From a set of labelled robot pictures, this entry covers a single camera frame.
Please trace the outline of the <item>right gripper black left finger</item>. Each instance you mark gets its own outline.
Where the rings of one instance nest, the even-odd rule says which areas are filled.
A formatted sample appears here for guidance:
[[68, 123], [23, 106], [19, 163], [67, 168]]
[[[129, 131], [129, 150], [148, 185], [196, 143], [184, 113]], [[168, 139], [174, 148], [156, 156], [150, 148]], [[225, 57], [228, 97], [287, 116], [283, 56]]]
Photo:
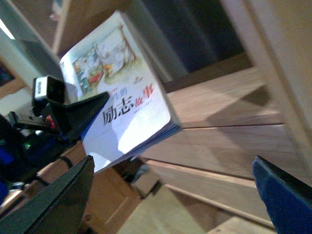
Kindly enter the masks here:
[[2, 234], [76, 234], [89, 199], [94, 159], [87, 156], [1, 219]]

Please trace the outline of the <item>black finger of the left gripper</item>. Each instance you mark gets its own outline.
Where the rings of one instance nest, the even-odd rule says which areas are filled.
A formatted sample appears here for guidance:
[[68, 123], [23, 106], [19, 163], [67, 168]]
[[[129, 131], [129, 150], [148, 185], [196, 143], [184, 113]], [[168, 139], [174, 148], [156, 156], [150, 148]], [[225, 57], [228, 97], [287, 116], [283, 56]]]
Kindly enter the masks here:
[[70, 105], [51, 101], [51, 129], [55, 130], [64, 140], [74, 141], [79, 139], [109, 98], [109, 93], [104, 92]]

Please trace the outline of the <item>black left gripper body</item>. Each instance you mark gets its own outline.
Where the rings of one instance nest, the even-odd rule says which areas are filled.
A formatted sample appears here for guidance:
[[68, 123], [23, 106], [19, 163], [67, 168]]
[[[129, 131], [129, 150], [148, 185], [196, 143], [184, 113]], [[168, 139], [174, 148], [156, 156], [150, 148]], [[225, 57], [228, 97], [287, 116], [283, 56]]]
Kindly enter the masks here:
[[32, 109], [32, 115], [26, 115], [11, 111], [8, 114], [9, 122], [13, 128], [18, 130], [36, 130], [36, 131], [44, 131], [46, 133], [60, 136], [61, 133], [57, 130], [55, 123], [53, 120], [48, 120], [47, 116], [44, 116], [43, 111], [48, 107], [46, 104], [44, 107], [35, 108], [39, 116], [35, 115], [35, 111]]

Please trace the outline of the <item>right gripper blue-black right finger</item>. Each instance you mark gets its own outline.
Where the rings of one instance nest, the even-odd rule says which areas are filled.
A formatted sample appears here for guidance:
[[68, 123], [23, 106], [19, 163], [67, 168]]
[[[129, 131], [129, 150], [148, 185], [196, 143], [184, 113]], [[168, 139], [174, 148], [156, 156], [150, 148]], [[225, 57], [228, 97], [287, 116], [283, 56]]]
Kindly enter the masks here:
[[312, 232], [312, 188], [266, 159], [256, 156], [253, 177], [279, 234]]

